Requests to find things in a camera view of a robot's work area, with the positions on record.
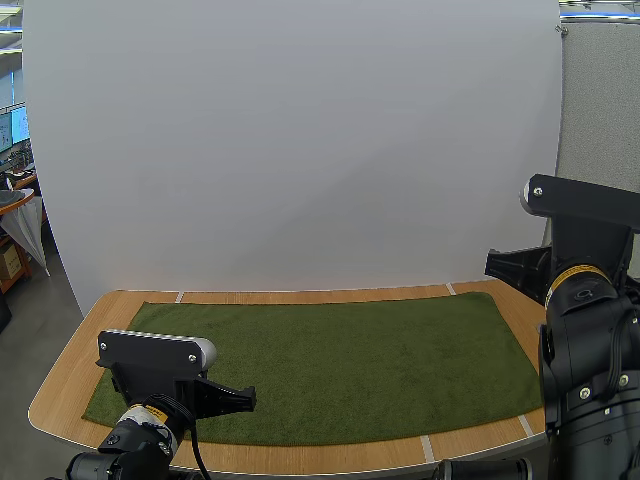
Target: office desk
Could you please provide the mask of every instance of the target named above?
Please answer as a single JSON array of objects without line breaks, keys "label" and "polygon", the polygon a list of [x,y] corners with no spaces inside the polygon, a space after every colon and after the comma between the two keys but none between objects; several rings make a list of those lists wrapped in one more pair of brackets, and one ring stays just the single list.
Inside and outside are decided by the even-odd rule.
[{"label": "office desk", "polygon": [[31,200],[35,195],[35,192],[31,188],[25,188],[23,192],[24,192],[24,198],[22,198],[21,200],[18,200],[17,202],[11,203],[9,205],[5,205],[4,207],[0,207],[0,215],[4,215],[5,213],[9,213],[15,210],[16,208],[21,207],[22,205],[27,203],[29,200]]},{"label": "office desk", "polygon": [[13,188],[14,190],[19,190],[21,188],[26,187],[30,183],[35,182],[36,180],[38,180],[38,175],[34,173],[33,175],[29,175],[28,177],[21,178],[20,180],[18,180],[16,184],[13,186]]},{"label": "office desk", "polygon": [[[493,296],[502,316],[534,367],[537,327],[544,309],[507,285],[495,281],[375,290],[277,293],[127,292],[103,296],[75,332],[38,391],[29,420],[43,432],[96,448],[108,427],[81,418],[103,369],[98,360],[97,336],[106,328],[125,329],[143,302],[199,304],[344,303],[428,298],[481,291]],[[544,441],[542,409],[520,417],[460,430],[383,442],[353,445],[268,447],[201,443],[205,465],[211,471],[264,474],[402,472],[402,467],[426,468],[444,458],[488,456]],[[197,468],[190,442],[183,442],[174,465]]]}]

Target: white paper backdrop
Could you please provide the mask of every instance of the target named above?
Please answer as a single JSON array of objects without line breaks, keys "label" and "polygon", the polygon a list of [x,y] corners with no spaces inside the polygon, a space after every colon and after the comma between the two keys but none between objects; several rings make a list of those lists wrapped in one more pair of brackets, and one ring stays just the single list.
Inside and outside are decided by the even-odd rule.
[{"label": "white paper backdrop", "polygon": [[554,171],[555,0],[34,2],[24,71],[83,312],[113,289],[482,278],[537,246]]}]

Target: floor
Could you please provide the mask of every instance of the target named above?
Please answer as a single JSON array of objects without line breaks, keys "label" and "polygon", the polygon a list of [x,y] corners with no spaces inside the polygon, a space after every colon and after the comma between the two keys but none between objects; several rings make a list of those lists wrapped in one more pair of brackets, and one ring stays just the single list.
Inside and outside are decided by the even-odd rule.
[{"label": "floor", "polygon": [[50,232],[43,245],[51,277],[32,261],[34,275],[5,298],[13,313],[0,333],[0,480],[64,478],[78,450],[29,424],[27,411],[58,355],[82,321]]}]

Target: black cable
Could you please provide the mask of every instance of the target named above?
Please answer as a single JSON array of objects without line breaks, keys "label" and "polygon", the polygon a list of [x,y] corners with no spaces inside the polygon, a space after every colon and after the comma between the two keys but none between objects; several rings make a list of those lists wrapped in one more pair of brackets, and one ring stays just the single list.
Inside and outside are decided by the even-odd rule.
[{"label": "black cable", "polygon": [[603,400],[608,401],[618,392],[620,374],[622,373],[622,333],[628,321],[636,317],[635,310],[629,310],[616,323],[611,334],[611,345],[609,348],[609,375],[607,376],[607,387],[602,394]]},{"label": "black cable", "polygon": [[200,473],[204,477],[205,480],[211,480],[209,476],[209,472],[207,468],[204,466],[204,462],[202,461],[202,457],[200,456],[200,447],[198,446],[198,430],[196,428],[196,417],[186,406],[177,401],[175,398],[170,397],[169,395],[165,395],[163,393],[154,393],[153,395],[149,395],[147,399],[142,402],[142,406],[144,407],[149,400],[157,400],[167,404],[169,407],[173,408],[176,412],[179,412],[183,417],[187,424],[187,429],[191,433],[191,446],[193,448],[193,456],[196,457],[196,463],[200,468]]},{"label": "black cable", "polygon": [[198,464],[198,467],[200,467],[200,473],[202,473],[202,476],[205,480],[211,480],[209,472],[207,472],[207,469],[204,466],[204,462],[202,461],[202,457],[200,456],[200,447],[198,447],[198,432],[196,430],[195,424],[189,431],[191,432],[191,446],[193,447],[193,456],[196,457],[196,463]]}]

